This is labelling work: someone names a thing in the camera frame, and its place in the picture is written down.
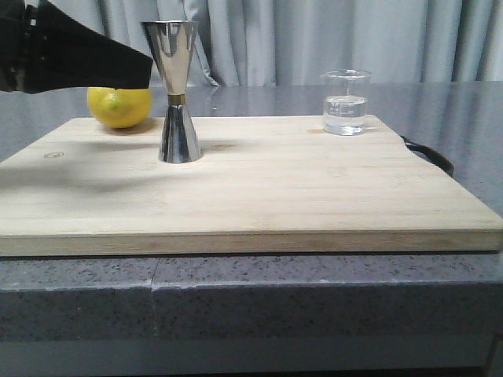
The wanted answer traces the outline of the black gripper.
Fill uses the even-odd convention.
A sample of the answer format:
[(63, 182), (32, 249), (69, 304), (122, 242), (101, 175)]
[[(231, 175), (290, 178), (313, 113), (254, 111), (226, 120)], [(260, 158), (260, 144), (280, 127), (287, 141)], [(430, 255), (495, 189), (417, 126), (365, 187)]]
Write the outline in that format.
[(85, 27), (49, 1), (1, 1), (1, 91), (146, 89), (152, 58)]

